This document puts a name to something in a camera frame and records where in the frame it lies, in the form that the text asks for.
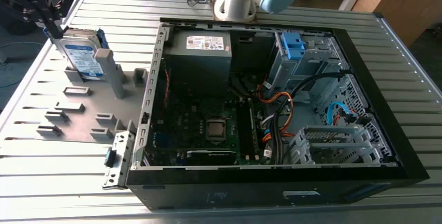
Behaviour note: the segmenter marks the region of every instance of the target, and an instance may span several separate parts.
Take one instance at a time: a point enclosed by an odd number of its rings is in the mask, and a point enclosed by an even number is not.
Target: slotted aluminum table
[[[100,26],[123,70],[149,68],[161,17],[211,19],[209,5],[181,0],[78,0],[67,24]],[[430,179],[352,205],[150,212],[129,190],[102,190],[110,144],[44,141],[30,136],[44,111],[72,85],[50,42],[0,116],[0,219],[47,223],[440,223],[442,221],[442,94],[386,21],[370,13],[290,8],[258,13],[262,23],[349,31]],[[87,110],[100,101],[84,101]],[[125,105],[114,106],[125,111]]]

